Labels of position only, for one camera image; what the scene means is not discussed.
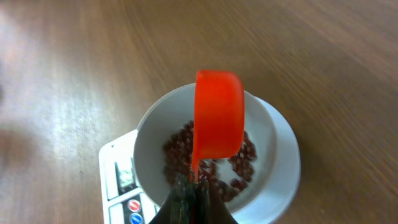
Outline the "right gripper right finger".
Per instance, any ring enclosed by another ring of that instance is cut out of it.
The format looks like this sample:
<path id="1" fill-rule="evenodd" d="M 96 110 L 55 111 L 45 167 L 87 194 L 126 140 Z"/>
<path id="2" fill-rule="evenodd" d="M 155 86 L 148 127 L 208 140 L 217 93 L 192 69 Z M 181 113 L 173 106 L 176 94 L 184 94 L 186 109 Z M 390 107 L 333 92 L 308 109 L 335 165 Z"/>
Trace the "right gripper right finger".
<path id="1" fill-rule="evenodd" d="M 209 176 L 197 184 L 195 194 L 195 224 L 238 224 Z"/>

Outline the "orange plastic measuring scoop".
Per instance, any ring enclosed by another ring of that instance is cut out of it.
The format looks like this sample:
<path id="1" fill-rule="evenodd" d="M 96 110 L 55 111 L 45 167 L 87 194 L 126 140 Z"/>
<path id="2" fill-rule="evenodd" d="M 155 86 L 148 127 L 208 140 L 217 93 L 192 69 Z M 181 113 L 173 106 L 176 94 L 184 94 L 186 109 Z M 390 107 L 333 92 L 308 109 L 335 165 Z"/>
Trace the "orange plastic measuring scoop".
<path id="1" fill-rule="evenodd" d="M 238 153 L 244 135 L 244 109 L 244 88 L 237 75 L 197 71 L 192 152 L 195 183 L 202 159 L 224 159 Z"/>

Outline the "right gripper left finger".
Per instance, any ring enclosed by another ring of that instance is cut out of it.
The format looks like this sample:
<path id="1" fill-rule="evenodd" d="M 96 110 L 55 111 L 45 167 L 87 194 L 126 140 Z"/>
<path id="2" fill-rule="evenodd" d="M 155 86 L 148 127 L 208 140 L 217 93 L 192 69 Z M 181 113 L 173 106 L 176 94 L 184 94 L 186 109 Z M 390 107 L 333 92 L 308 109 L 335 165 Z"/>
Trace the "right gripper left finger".
<path id="1" fill-rule="evenodd" d="M 195 202 L 195 184 L 189 177 L 180 177 L 149 224 L 191 224 Z"/>

